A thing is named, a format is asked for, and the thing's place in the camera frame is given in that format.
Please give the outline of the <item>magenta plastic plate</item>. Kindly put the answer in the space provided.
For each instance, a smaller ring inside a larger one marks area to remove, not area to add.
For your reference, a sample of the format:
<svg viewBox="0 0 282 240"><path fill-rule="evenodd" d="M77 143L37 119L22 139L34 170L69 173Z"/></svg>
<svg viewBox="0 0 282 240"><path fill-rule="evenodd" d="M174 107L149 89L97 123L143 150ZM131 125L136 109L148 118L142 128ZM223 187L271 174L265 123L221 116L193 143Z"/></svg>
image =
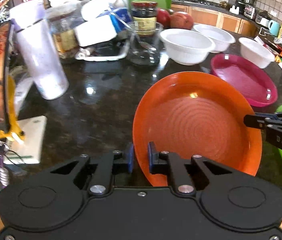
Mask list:
<svg viewBox="0 0 282 240"><path fill-rule="evenodd" d="M276 102L278 91L271 78L258 66L243 57L217 54L211 61L211 74L228 82L254 107Z"/></svg>

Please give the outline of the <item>orange plastic plate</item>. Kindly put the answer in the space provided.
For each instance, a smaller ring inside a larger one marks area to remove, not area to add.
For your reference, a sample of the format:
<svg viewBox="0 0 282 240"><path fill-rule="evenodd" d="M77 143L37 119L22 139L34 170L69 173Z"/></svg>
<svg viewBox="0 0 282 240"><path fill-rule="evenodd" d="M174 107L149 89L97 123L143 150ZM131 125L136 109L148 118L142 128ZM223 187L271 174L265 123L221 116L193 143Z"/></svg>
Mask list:
<svg viewBox="0 0 282 240"><path fill-rule="evenodd" d="M223 165L257 174L261 132L246 127L253 114L244 96L226 81L202 72L179 72L157 81L143 95L133 120L133 144L142 172L153 186L167 178L149 171L148 143L158 151L189 159L198 154Z"/></svg>

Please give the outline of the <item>white bowl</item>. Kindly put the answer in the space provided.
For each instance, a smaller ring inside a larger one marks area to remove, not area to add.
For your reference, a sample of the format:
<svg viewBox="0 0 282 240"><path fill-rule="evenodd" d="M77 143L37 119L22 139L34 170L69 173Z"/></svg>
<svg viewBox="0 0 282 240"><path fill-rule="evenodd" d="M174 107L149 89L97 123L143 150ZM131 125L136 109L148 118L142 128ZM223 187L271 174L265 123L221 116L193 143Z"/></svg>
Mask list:
<svg viewBox="0 0 282 240"><path fill-rule="evenodd" d="M168 57L191 66L203 62L215 49L215 43L201 33L186 29L166 29L160 33Z"/></svg>
<svg viewBox="0 0 282 240"><path fill-rule="evenodd" d="M274 55L255 40L241 37L238 41L240 43L241 56L259 68L265 69L271 62L274 62Z"/></svg>
<svg viewBox="0 0 282 240"><path fill-rule="evenodd" d="M194 31L201 33L202 35L214 41L215 49L212 51L212 53L223 53L231 44L236 42L236 39L233 35L212 25L195 24L193 29Z"/></svg>

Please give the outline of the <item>teal electric kettle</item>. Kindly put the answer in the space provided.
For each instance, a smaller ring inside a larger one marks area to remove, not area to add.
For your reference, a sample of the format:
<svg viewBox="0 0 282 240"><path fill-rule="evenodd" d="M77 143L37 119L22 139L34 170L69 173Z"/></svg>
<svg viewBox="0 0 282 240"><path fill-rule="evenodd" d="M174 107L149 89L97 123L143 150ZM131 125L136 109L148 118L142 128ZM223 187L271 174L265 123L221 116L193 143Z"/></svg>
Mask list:
<svg viewBox="0 0 282 240"><path fill-rule="evenodd" d="M280 30L280 24L274 20L270 20L268 23L268 29L273 36L277 37Z"/></svg>

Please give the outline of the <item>yellow phone stand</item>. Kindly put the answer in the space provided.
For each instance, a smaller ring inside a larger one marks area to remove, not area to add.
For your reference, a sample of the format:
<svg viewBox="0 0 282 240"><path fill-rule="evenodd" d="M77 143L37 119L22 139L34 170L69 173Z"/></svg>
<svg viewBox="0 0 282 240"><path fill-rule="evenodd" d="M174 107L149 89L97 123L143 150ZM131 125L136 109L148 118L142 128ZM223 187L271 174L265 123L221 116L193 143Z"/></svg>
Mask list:
<svg viewBox="0 0 282 240"><path fill-rule="evenodd" d="M3 144L3 163L5 164L39 164L46 130L47 117L44 115L18 120L20 99L25 96L15 96L21 90L16 87L12 77L8 77L8 114L10 128L8 132L0 130L0 142Z"/></svg>

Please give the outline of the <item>white plastic tray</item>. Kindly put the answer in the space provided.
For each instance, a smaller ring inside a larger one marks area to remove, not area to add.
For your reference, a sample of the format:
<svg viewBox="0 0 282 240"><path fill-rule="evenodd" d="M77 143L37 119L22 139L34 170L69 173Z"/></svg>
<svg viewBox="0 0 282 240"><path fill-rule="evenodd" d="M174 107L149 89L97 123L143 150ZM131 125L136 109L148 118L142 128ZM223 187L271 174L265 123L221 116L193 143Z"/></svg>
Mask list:
<svg viewBox="0 0 282 240"><path fill-rule="evenodd" d="M124 59L130 49L129 39L114 38L107 42L80 47L74 58L87 62L118 61Z"/></svg>

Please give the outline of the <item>metal spoon in glass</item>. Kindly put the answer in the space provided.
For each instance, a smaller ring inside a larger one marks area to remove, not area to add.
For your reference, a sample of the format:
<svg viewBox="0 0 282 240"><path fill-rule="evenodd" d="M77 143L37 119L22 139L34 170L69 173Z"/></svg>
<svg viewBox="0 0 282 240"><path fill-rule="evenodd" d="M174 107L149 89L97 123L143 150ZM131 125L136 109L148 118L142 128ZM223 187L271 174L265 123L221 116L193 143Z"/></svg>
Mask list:
<svg viewBox="0 0 282 240"><path fill-rule="evenodd" d="M126 22L124 22L115 12L113 12L110 8L108 8L108 12L113 15L119 22L121 22L128 30L132 31L138 44L144 48L147 51L150 51L152 53L156 52L157 49L155 47L153 47L152 45L150 45L149 43L146 43L144 41L142 41L139 37L139 35L137 34L137 32L131 27L129 26Z"/></svg>

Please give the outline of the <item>purple water bottle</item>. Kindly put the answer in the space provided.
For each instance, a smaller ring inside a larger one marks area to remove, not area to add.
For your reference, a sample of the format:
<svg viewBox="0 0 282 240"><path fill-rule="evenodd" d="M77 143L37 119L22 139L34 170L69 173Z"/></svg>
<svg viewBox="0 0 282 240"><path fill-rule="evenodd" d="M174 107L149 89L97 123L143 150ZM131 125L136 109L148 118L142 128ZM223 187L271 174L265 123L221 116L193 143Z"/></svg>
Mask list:
<svg viewBox="0 0 282 240"><path fill-rule="evenodd" d="M62 96L69 83L55 48L43 0L10 9L18 49L34 83L46 100Z"/></svg>

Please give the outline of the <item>clear glass cup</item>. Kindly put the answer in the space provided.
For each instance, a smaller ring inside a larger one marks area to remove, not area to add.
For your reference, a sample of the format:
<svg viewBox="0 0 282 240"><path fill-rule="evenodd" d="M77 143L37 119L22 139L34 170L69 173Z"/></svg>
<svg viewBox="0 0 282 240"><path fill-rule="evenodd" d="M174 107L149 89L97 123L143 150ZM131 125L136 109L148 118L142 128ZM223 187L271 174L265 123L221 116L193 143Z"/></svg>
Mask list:
<svg viewBox="0 0 282 240"><path fill-rule="evenodd" d="M156 22L151 30L141 30L136 22L129 23L130 48L127 60L138 67L153 67L160 60L160 38L163 30L161 23Z"/></svg>

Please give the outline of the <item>blue white carton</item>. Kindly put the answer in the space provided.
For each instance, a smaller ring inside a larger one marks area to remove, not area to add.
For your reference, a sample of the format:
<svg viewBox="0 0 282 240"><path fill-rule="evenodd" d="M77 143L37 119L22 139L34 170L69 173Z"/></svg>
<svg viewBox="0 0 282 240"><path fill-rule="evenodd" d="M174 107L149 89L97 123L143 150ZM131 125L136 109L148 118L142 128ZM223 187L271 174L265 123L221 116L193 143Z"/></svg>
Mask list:
<svg viewBox="0 0 282 240"><path fill-rule="evenodd" d="M110 41L116 38L119 32L126 29L124 23L133 21L127 7L92 8L83 6L81 16L84 22L74 28L80 47Z"/></svg>

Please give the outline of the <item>red apple right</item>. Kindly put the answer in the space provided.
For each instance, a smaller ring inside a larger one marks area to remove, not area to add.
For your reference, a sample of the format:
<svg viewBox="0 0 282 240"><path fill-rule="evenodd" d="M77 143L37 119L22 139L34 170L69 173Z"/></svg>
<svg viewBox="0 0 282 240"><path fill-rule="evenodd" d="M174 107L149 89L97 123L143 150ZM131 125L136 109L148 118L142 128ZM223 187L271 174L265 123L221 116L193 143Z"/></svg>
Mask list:
<svg viewBox="0 0 282 240"><path fill-rule="evenodd" d="M191 30L193 25L193 18L186 12L178 11L170 16L170 28Z"/></svg>

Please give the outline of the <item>red apple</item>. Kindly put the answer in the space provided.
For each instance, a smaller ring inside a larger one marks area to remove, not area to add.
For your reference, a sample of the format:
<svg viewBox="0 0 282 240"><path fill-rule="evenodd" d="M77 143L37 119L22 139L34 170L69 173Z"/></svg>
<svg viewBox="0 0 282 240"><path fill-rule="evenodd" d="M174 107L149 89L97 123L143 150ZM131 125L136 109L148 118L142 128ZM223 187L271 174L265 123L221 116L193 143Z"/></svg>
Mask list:
<svg viewBox="0 0 282 240"><path fill-rule="evenodd" d="M193 25L193 18L186 12L178 11L170 16L170 28L191 30Z"/></svg>
<svg viewBox="0 0 282 240"><path fill-rule="evenodd" d="M165 29L170 27L170 14L162 8L157 9L157 22L161 23Z"/></svg>

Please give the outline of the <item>clear jar yellow label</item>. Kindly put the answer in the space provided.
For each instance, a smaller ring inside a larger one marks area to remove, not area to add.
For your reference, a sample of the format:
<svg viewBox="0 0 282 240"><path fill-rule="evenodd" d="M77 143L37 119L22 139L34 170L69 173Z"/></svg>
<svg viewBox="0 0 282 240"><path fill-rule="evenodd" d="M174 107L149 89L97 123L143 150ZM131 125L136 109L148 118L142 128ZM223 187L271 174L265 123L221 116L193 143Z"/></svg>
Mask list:
<svg viewBox="0 0 282 240"><path fill-rule="evenodd" d="M74 33L74 23L78 19L75 11L76 5L69 3L46 10L50 32L61 59L73 58L79 49Z"/></svg>

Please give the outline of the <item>red apple left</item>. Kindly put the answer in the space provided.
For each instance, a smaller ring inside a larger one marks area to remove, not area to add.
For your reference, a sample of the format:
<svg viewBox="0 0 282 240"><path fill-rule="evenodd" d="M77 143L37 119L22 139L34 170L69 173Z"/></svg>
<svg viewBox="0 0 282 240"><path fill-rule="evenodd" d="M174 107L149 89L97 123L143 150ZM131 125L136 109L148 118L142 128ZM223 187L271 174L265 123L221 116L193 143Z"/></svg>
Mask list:
<svg viewBox="0 0 282 240"><path fill-rule="evenodd" d="M161 23L165 29L170 27L170 14L162 8L157 9L157 22Z"/></svg>

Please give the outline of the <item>dark sauce jar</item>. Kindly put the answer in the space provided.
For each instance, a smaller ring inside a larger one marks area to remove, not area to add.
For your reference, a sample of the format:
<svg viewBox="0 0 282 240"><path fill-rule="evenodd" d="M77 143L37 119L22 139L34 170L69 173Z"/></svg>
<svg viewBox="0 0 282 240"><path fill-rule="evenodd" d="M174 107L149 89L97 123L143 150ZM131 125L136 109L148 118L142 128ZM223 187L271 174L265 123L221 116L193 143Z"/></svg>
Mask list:
<svg viewBox="0 0 282 240"><path fill-rule="evenodd" d="M131 2L131 16L139 35L149 36L155 32L157 22L157 2L139 0Z"/></svg>

